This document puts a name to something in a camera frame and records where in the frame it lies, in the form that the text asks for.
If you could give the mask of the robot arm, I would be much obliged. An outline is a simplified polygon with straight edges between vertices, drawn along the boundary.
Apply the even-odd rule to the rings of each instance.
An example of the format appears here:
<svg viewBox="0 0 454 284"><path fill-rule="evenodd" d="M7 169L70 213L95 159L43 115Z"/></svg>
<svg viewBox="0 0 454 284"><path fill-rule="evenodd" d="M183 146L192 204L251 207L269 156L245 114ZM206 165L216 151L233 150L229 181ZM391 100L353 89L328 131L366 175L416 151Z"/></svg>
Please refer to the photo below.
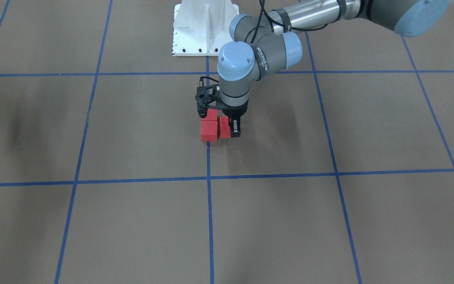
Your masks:
<svg viewBox="0 0 454 284"><path fill-rule="evenodd" d="M239 14L229 24L232 40L219 52L219 82L212 96L198 101L214 102L224 116L221 137L241 135L241 117L247 111L251 84L289 69L301 61L299 32L318 31L341 20L366 19L395 34L416 37L433 27L449 6L448 0L305 0L260 14Z"/></svg>

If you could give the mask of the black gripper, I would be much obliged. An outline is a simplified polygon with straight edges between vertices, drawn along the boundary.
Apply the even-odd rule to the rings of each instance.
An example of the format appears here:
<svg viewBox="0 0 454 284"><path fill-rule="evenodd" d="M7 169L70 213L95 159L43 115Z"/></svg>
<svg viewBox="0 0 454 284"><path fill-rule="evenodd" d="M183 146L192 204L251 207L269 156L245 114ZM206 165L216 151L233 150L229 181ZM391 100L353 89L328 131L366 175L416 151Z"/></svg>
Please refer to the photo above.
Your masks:
<svg viewBox="0 0 454 284"><path fill-rule="evenodd" d="M228 106L222 110L222 113L230 118L231 137L241 136L241 118L247 112L248 102L241 106Z"/></svg>

